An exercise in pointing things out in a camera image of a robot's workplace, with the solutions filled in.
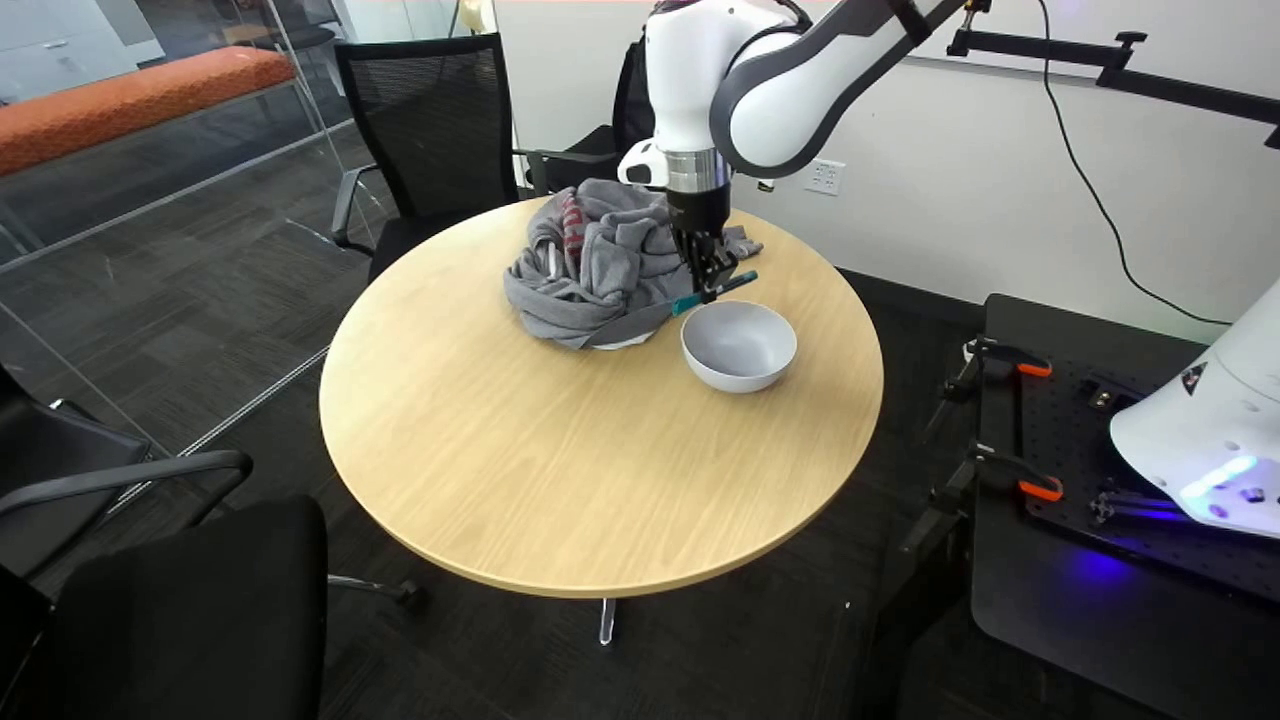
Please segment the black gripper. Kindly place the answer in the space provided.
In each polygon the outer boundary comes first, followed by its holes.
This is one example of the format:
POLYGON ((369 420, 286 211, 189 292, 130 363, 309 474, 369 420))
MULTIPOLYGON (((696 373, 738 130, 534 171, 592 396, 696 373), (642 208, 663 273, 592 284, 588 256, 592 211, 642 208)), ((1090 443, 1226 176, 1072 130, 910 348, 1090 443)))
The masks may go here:
POLYGON ((693 275, 693 292, 705 298, 707 296, 707 278, 712 278, 712 292, 725 292, 725 284, 734 273, 734 256, 731 256, 731 243, 725 235, 726 190, 725 186, 670 190, 669 196, 669 211, 670 211, 670 231, 674 231, 674 243, 683 252, 686 275, 693 275))

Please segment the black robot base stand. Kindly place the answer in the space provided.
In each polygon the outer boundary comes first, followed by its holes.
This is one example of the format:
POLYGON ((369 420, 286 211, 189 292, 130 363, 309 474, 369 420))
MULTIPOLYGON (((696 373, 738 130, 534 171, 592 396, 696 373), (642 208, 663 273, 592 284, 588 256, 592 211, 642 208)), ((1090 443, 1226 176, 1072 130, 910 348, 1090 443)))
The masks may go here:
POLYGON ((860 666, 860 711, 896 720, 915 639, 954 603, 972 624, 1048 666, 1165 720, 1280 720, 1280 617, 1272 597, 1222 581, 1249 539, 1192 524, 1149 524, 1169 563, 1135 544, 1083 532, 1083 498, 1104 482, 1108 407, 1161 383, 1195 343, 986 296, 983 337, 1057 363, 1057 379, 978 387, 978 435, 1065 478, 1061 505, 978 496, 947 537, 910 554, 880 603, 860 666))

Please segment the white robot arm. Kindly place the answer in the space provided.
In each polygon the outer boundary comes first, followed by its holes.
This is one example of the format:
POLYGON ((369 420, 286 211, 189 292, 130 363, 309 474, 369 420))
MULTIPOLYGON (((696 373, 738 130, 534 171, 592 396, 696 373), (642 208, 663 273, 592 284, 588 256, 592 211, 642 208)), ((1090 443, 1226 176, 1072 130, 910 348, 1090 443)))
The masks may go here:
POLYGON ((834 0, 812 19, 794 0, 654 0, 642 19, 653 135, 616 176, 661 186, 701 296, 734 273, 731 176, 791 176, 834 121, 919 48, 962 0, 834 0))

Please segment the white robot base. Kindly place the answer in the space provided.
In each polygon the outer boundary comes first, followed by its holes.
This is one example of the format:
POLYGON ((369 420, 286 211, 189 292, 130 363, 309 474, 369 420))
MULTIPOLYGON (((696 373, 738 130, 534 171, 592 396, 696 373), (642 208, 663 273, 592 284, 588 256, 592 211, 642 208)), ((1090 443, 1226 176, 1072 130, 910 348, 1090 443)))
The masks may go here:
POLYGON ((1280 539, 1280 278, 1108 441, 1195 524, 1280 539))

